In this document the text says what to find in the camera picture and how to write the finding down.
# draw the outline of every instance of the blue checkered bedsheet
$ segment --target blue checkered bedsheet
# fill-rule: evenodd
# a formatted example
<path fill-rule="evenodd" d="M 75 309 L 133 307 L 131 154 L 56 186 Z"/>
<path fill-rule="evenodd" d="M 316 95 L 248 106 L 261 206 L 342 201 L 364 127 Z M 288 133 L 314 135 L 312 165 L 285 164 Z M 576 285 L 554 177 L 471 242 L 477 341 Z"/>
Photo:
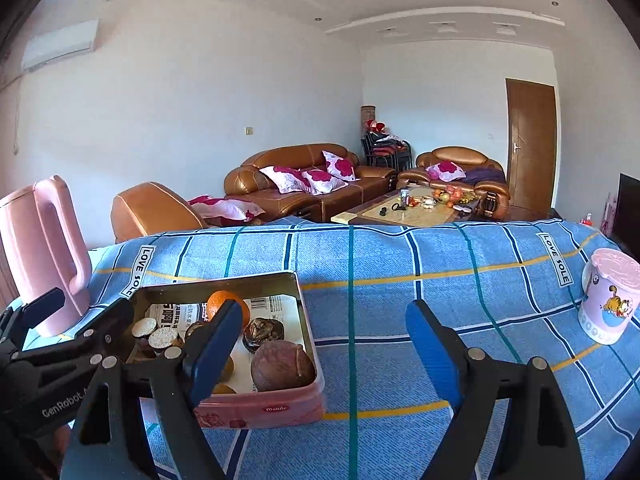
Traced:
<path fill-rule="evenodd" d="M 538 236 L 552 235 L 573 284 L 559 286 Z M 166 233 L 94 251 L 92 308 L 118 297 L 140 245 L 156 252 L 143 285 L 295 270 L 326 380 L 324 420 L 274 430 L 204 430 L 228 478 L 419 478 L 452 412 L 438 398 L 404 325 L 422 298 L 468 346 L 493 358 L 552 365 L 574 421 L 587 478 L 602 480 L 640 428 L 640 323 L 613 346 L 580 328 L 580 276 L 614 245 L 559 220 L 435 228 L 292 224 Z M 487 478 L 506 402 L 496 404 L 476 478 Z M 159 472 L 176 478 L 161 430 L 147 425 Z"/>

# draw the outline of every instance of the pink cup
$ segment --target pink cup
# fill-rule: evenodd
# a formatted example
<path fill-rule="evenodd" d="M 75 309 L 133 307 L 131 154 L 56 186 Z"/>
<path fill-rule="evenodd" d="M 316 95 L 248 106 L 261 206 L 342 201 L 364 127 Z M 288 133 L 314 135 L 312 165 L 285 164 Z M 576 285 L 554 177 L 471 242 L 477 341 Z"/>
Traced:
<path fill-rule="evenodd" d="M 597 249 L 582 272 L 582 288 L 580 326 L 598 343 L 615 343 L 640 303 L 640 264 L 620 251 Z"/>

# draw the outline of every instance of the yellow stripe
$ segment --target yellow stripe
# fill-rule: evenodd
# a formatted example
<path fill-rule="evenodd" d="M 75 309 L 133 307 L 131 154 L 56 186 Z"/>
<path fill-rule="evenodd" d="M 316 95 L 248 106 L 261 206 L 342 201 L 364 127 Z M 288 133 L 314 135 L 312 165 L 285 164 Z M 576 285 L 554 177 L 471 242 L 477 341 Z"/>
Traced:
<path fill-rule="evenodd" d="M 580 252 L 591 240 L 593 240 L 600 233 L 592 233 L 588 237 L 586 237 L 583 242 L 580 244 L 580 248 L 575 249 L 573 251 L 569 251 L 568 253 L 563 253 L 562 256 L 565 258 L 571 258 Z M 535 264 L 539 264 L 544 262 L 545 260 L 549 260 L 550 256 L 546 254 L 545 256 L 539 256 L 537 258 L 532 258 L 530 260 L 525 260 L 524 262 L 513 262 L 510 264 L 495 264 L 488 265 L 484 267 L 478 267 L 478 272 L 488 272 L 491 270 L 501 270 L 501 269 L 513 269 L 515 267 L 526 267 Z M 410 275 L 410 276 L 395 276 L 391 278 L 367 278 L 364 280 L 353 280 L 353 285 L 362 286 L 362 285 L 384 285 L 387 283 L 402 283 L 402 282 L 412 282 L 415 280 L 433 280 L 437 278 L 449 278 L 451 276 L 466 276 L 469 274 L 473 274 L 473 269 L 460 269 L 460 270 L 446 270 L 444 272 L 428 272 L 425 274 L 420 274 L 419 276 Z M 324 282 L 324 283 L 307 283 L 306 285 L 302 285 L 303 290 L 315 290 L 318 288 L 331 288 L 336 286 L 347 286 L 347 282 Z"/>
<path fill-rule="evenodd" d="M 130 267 L 116 267 L 115 269 L 95 269 L 97 274 L 111 274 L 112 272 L 131 272 Z M 179 280 L 182 282 L 199 282 L 204 278 L 192 278 L 191 276 L 174 276 L 172 274 L 165 274 L 164 272 L 155 272 L 154 270 L 148 270 L 146 272 L 149 276 L 157 276 L 158 278 L 165 278 L 168 280 Z"/>
<path fill-rule="evenodd" d="M 572 256 L 575 256 L 580 252 L 581 249 L 583 249 L 591 240 L 593 240 L 599 234 L 599 232 L 590 234 L 580 244 L 580 248 L 569 251 L 568 253 L 563 253 L 562 256 L 564 256 L 565 258 L 571 258 Z M 491 270 L 513 269 L 515 267 L 532 266 L 544 262 L 548 259 L 550 259 L 550 256 L 547 254 L 545 256 L 539 256 L 537 258 L 525 260 L 522 263 L 513 262 L 510 264 L 495 264 L 478 267 L 478 272 L 489 272 Z M 111 274 L 112 272 L 131 272 L 131 268 L 117 267 L 116 269 L 96 269 L 94 272 L 96 272 L 97 274 Z M 168 280 L 177 280 L 179 282 L 198 282 L 199 280 L 204 280 L 204 278 L 194 278 L 192 276 L 172 276 L 170 274 L 163 274 L 162 272 L 155 272 L 154 270 L 148 270 L 146 273 L 150 276 L 157 276 L 158 278 L 165 278 Z M 437 278 L 450 278 L 452 276 L 467 276 L 473 273 L 473 269 L 446 270 L 444 272 L 427 272 L 425 274 L 420 274 L 419 276 L 411 274 L 409 276 L 392 276 L 390 278 L 366 278 L 364 280 L 353 280 L 353 285 L 385 285 L 387 283 L 403 283 L 414 282 L 415 280 L 434 280 Z M 347 281 L 307 283 L 306 285 L 302 285 L 302 289 L 316 290 L 318 288 L 332 288 L 336 286 L 347 286 Z"/>
<path fill-rule="evenodd" d="M 429 404 L 418 406 L 407 406 L 406 408 L 393 408 L 391 410 L 370 410 L 358 412 L 358 418 L 376 418 L 380 416 L 402 416 L 415 415 L 415 413 L 432 412 L 441 408 L 446 408 L 449 403 L 446 400 L 438 400 Z M 349 413 L 325 413 L 324 420 L 348 420 Z"/>
<path fill-rule="evenodd" d="M 576 354 L 575 357 L 571 359 L 567 359 L 554 365 L 551 369 L 554 372 L 558 370 L 562 370 L 569 365 L 578 362 L 583 357 L 589 355 L 594 350 L 601 348 L 601 344 L 596 343 L 593 346 L 583 350 L 579 354 Z M 446 408 L 449 403 L 446 400 L 438 400 L 437 402 L 430 402 L 429 404 L 420 404 L 418 406 L 407 406 L 406 408 L 395 408 L 391 410 L 370 410 L 367 412 L 358 412 L 358 418 L 378 418 L 382 416 L 403 416 L 403 415 L 415 415 L 416 413 L 425 413 L 432 412 L 434 410 L 439 410 L 441 408 Z M 341 413 L 325 413 L 324 420 L 348 420 L 349 413 L 341 412 Z"/>
<path fill-rule="evenodd" d="M 562 370 L 563 368 L 567 367 L 568 365 L 572 365 L 575 362 L 579 361 L 580 359 L 582 359 L 583 357 L 589 355 L 591 352 L 593 352 L 596 348 L 600 348 L 602 345 L 600 343 L 596 343 L 593 346 L 590 346 L 589 348 L 587 348 L 586 350 L 583 350 L 582 352 L 580 352 L 579 354 L 576 354 L 575 357 L 571 358 L 571 359 L 567 359 L 566 361 L 562 361 L 561 363 L 558 363 L 555 366 L 552 366 L 551 369 L 555 372 L 557 372 L 558 370 Z"/>

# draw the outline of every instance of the wooden door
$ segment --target wooden door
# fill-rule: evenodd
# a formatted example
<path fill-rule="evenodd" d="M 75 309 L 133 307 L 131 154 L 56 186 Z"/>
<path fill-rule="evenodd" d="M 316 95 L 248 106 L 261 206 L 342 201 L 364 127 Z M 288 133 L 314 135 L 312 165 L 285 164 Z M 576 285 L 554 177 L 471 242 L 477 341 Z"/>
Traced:
<path fill-rule="evenodd" d="M 507 79 L 511 203 L 546 212 L 556 179 L 556 93 L 552 86 Z"/>

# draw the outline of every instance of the black chair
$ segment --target black chair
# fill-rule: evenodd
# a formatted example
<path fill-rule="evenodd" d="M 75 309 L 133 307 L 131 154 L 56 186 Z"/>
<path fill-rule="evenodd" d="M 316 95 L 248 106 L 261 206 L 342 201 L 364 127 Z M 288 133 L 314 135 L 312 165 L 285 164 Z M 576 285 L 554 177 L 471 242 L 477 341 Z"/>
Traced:
<path fill-rule="evenodd" d="M 363 137 L 363 146 L 366 146 L 365 154 L 370 156 L 372 166 L 376 166 L 381 158 L 386 168 L 391 167 L 398 172 L 412 167 L 414 158 L 411 146 L 407 142 L 377 140 L 375 134 L 367 132 Z"/>

